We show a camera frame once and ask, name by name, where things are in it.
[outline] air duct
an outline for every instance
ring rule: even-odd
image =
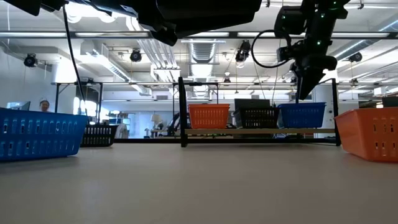
[[[194,80],[196,82],[203,79],[208,81],[213,71],[212,63],[215,62],[216,44],[191,43],[189,44],[189,49],[191,56],[190,62],[192,63],[191,73]],[[195,86],[193,87],[193,91],[196,96],[204,97],[208,91],[208,86]]]
[[[394,16],[393,22],[379,29],[378,32],[396,32],[398,30],[398,20],[396,20],[396,18],[397,17]],[[344,50],[336,50],[331,55],[336,57],[337,61],[343,60],[379,41],[380,40],[353,40],[350,43],[346,44],[346,46],[349,46],[348,48],[345,48]]]
[[[138,80],[132,79],[128,75],[127,71],[109,58],[109,49],[104,44],[101,46],[101,50],[96,50],[93,41],[85,40],[80,46],[80,54],[89,55],[94,59],[93,62],[102,65],[125,82],[139,82]],[[139,85],[133,85],[132,87],[135,88],[142,96],[152,95],[152,90],[150,88],[145,88]]]

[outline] ceiling light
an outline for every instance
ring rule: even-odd
[[[127,102],[127,100],[103,100],[102,102]]]
[[[259,32],[238,32],[238,37],[255,37],[259,35]],[[275,37],[273,33],[264,33],[261,37]]]
[[[336,54],[334,57],[335,57],[335,58],[336,58],[336,57],[339,57],[340,55],[342,55],[342,54],[344,54],[345,52],[347,52],[347,51],[353,49],[354,47],[358,46],[359,44],[362,44],[362,42],[364,42],[364,41],[365,41],[365,40],[361,40],[361,41],[357,42],[356,44],[352,45],[351,47],[348,47],[348,48],[342,50],[340,53]]]
[[[229,32],[201,32],[190,37],[229,37]]]
[[[345,6],[345,9],[358,9],[359,6]],[[397,9],[397,6],[364,6],[364,9]]]
[[[381,37],[387,37],[390,33],[387,32],[335,32],[332,33],[331,38],[334,37],[357,37],[357,38],[367,38],[367,37],[372,37],[372,38],[381,38]]]
[[[148,37],[147,32],[77,32],[75,33],[77,37],[91,37],[91,38],[120,38],[120,39],[128,39],[132,37],[141,38],[141,37]]]
[[[183,44],[225,44],[225,40],[181,40]]]
[[[27,37],[27,38],[56,38],[56,37],[66,37],[65,32],[0,32],[0,36],[6,37]]]
[[[123,83],[119,83],[119,82],[104,82],[103,85],[129,85],[129,83],[123,82]]]
[[[157,85],[157,86],[159,86],[159,85],[173,85],[172,82],[162,82],[162,83],[161,82],[159,82],[159,83],[137,82],[135,84],[137,84],[137,85]]]

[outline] lamp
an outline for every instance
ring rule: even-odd
[[[150,118],[151,121],[154,122],[154,128],[156,129],[157,124],[161,121],[160,115],[159,114],[153,114],[152,117]]]

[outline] person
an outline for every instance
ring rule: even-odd
[[[49,112],[50,102],[48,100],[40,101],[40,110],[41,112]]]

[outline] desk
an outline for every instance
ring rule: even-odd
[[[398,223],[397,170],[313,144],[84,148],[0,164],[1,223]]]
[[[167,129],[163,129],[163,130],[151,130],[150,131],[150,137],[151,138],[157,138],[159,133],[167,133]]]

